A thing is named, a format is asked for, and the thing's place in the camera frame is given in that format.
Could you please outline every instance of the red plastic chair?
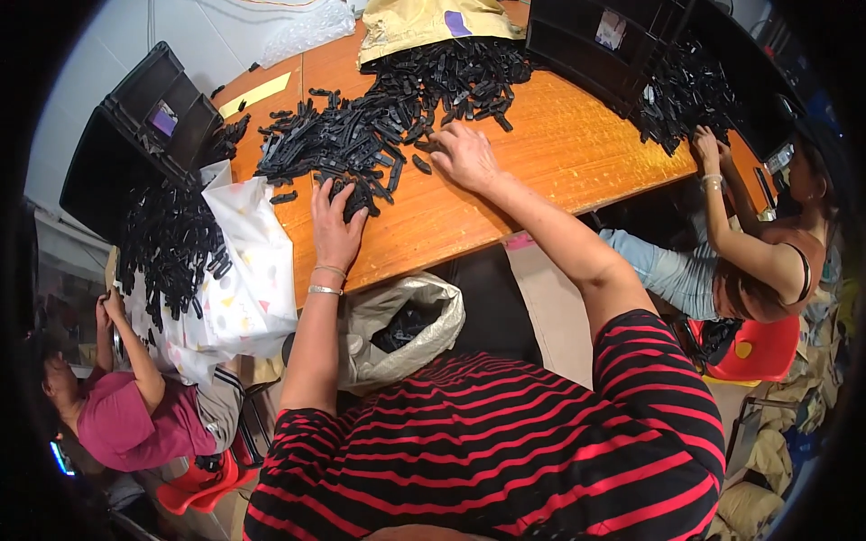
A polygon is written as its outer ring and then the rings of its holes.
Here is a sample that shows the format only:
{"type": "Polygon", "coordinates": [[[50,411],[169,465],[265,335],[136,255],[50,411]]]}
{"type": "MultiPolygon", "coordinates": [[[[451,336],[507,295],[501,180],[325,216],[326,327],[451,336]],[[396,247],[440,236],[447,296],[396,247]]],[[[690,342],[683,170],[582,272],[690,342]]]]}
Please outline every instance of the red plastic chair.
{"type": "MultiPolygon", "coordinates": [[[[247,389],[245,403],[274,383],[276,382],[261,383],[247,389]]],[[[255,404],[252,404],[252,410],[259,429],[270,446],[270,440],[255,404]]],[[[222,496],[253,480],[256,470],[264,463],[264,457],[255,448],[255,441],[243,415],[239,419],[235,439],[220,458],[219,472],[209,473],[196,467],[195,456],[187,457],[187,460],[190,468],[186,473],[157,488],[159,503],[176,515],[184,514],[187,507],[200,512],[213,511],[222,496]]]]}
{"type": "MultiPolygon", "coordinates": [[[[703,321],[688,320],[693,337],[700,339],[703,321]]],[[[774,323],[744,321],[721,361],[706,364],[706,374],[728,382],[777,382],[791,369],[800,334],[798,315],[774,323]]]]}
{"type": "Polygon", "coordinates": [[[189,469],[175,480],[157,488],[157,500],[169,512],[182,515],[187,507],[211,512],[223,495],[235,488],[238,480],[237,462],[231,449],[226,449],[216,473],[206,472],[195,464],[196,457],[188,457],[189,469]]]}

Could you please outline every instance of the bangle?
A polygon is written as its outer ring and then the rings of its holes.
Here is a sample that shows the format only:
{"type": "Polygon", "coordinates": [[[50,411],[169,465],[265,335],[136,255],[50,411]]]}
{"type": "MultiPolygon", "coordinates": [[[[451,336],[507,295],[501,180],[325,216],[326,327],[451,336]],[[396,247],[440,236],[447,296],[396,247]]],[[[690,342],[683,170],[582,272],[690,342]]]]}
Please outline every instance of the bangle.
{"type": "Polygon", "coordinates": [[[332,293],[337,295],[338,297],[343,294],[342,289],[333,289],[331,287],[324,286],[310,286],[307,288],[307,293],[332,293]]]}
{"type": "Polygon", "coordinates": [[[332,273],[337,274],[343,280],[346,280],[346,272],[344,272],[343,269],[341,269],[341,268],[331,267],[330,265],[316,265],[315,267],[313,267],[313,270],[316,270],[317,268],[323,268],[325,270],[329,270],[332,273]]]}
{"type": "Polygon", "coordinates": [[[701,177],[701,181],[703,181],[705,187],[712,186],[713,190],[721,189],[721,182],[725,178],[719,173],[710,173],[709,175],[704,175],[701,177]]]}

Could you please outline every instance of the red and black striped shirt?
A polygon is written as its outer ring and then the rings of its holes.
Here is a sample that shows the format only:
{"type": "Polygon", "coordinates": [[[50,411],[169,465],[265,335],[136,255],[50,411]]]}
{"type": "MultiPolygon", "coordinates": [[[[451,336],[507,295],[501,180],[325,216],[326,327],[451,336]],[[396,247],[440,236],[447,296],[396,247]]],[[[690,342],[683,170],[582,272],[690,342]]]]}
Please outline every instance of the red and black striped shirt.
{"type": "Polygon", "coordinates": [[[538,523],[620,538],[702,534],[725,466],[707,386],[649,312],[613,319],[594,357],[595,391],[479,355],[438,358],[339,418],[281,412],[244,537],[430,524],[513,538],[538,523]]]}

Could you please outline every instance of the label on crate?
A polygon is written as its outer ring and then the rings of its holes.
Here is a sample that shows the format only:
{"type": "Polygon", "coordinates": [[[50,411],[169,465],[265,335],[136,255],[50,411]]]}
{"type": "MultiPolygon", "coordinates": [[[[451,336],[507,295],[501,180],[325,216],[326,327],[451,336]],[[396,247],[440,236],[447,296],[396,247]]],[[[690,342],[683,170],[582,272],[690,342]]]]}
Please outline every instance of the label on crate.
{"type": "Polygon", "coordinates": [[[605,10],[601,16],[601,23],[596,30],[596,42],[601,43],[611,51],[615,51],[623,43],[625,37],[625,19],[619,14],[605,10]]]}

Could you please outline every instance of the woman in pink shirt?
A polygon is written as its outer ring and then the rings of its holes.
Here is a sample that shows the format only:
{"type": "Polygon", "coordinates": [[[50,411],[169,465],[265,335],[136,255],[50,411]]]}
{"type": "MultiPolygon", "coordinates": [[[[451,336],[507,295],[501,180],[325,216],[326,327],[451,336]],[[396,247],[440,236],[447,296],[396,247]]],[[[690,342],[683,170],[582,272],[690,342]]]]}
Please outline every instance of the woman in pink shirt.
{"type": "Polygon", "coordinates": [[[104,466],[123,472],[159,467],[180,456],[219,454],[234,440],[243,400],[236,373],[218,366],[208,389],[161,374],[126,321],[114,288],[96,303],[96,364],[79,385],[63,355],[45,347],[42,390],[104,466]],[[113,371],[112,324],[132,372],[113,371]]]}

